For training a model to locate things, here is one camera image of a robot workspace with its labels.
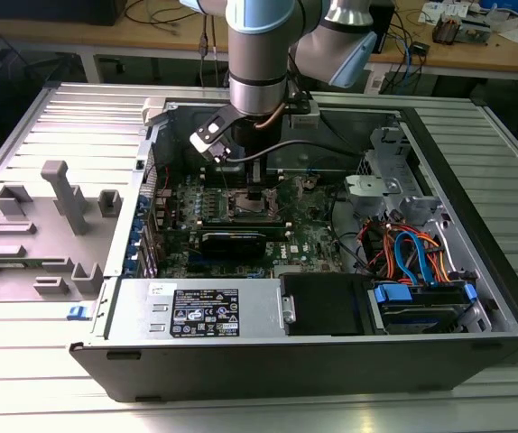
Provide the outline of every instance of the sticker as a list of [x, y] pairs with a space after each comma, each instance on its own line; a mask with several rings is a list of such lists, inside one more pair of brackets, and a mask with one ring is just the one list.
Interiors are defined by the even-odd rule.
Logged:
[[149, 284], [149, 296], [170, 296], [176, 289], [175, 282], [152, 282]]
[[[176, 286], [168, 283], [151, 284], [151, 286], [163, 285]], [[168, 289], [161, 288], [164, 294], [169, 294]], [[239, 336], [239, 290], [175, 289], [176, 287], [173, 288], [172, 300], [171, 335], [173, 337]]]

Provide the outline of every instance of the blue cable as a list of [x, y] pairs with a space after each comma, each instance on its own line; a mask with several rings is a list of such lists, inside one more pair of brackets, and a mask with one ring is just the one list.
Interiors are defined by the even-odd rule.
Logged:
[[433, 284], [435, 281], [433, 280], [431, 268], [428, 266], [428, 263], [425, 260], [425, 250], [423, 249], [423, 244], [421, 243], [420, 238], [412, 232], [401, 232], [395, 238], [395, 245], [393, 246], [393, 250], [395, 252], [395, 261], [397, 262], [397, 265], [400, 267], [403, 273], [410, 277], [413, 285], [418, 285], [418, 278], [405, 266], [405, 261], [402, 257], [402, 242], [405, 236], [409, 236], [415, 244], [415, 249], [418, 252], [418, 260], [420, 262], [420, 269], [423, 280], [428, 284]]
[[391, 36], [395, 40], [401, 42], [403, 47], [405, 48], [405, 60], [406, 60], [407, 66], [405, 68], [405, 74], [403, 75], [403, 81], [398, 86], [397, 92], [395, 92], [396, 95], [399, 95], [400, 90], [407, 86], [407, 80], [410, 77], [410, 69], [412, 68], [412, 56], [410, 54], [410, 47], [408, 46], [407, 42], [401, 36], [398, 36], [396, 34], [388, 34], [388, 36]]

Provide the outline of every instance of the blue latch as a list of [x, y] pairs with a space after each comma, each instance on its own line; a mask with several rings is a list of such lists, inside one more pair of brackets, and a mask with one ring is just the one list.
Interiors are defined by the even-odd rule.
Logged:
[[136, 265], [137, 265], [136, 260], [131, 260], [131, 259], [123, 260], [123, 266], [125, 268], [129, 269], [130, 271], [136, 271]]
[[466, 284], [466, 294], [471, 302], [475, 302], [477, 300], [477, 291], [476, 288], [472, 284]]
[[74, 307], [70, 307], [67, 320], [90, 320], [95, 312], [96, 302], [80, 302]]
[[145, 196], [139, 196], [139, 199], [137, 201], [138, 207], [149, 207], [151, 205], [151, 200]]
[[131, 242], [139, 242], [141, 240], [141, 234], [138, 232], [131, 232], [129, 235]]
[[133, 220], [133, 229], [141, 230], [144, 227], [144, 221], [140, 218], [135, 218]]
[[378, 303], [387, 300], [412, 300], [412, 293], [406, 284], [382, 284], [375, 288], [375, 299]]

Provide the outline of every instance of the table leg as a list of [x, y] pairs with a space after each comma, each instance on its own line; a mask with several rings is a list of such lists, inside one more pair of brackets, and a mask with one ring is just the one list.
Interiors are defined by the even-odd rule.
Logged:
[[391, 70], [391, 63], [373, 63], [365, 86], [365, 93], [367, 95], [379, 95], [385, 80], [385, 74]]
[[159, 66], [159, 59], [151, 57], [151, 71], [153, 72], [153, 79], [161, 81], [161, 68]]
[[81, 51], [78, 53], [82, 61], [82, 67], [85, 69], [88, 83], [102, 83], [103, 75], [100, 72], [98, 59], [92, 51]]

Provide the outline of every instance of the computer case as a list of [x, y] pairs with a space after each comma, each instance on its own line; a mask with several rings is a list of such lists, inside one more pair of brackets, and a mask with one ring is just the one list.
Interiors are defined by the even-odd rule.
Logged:
[[0, 0], [1, 20], [114, 25], [126, 0]]

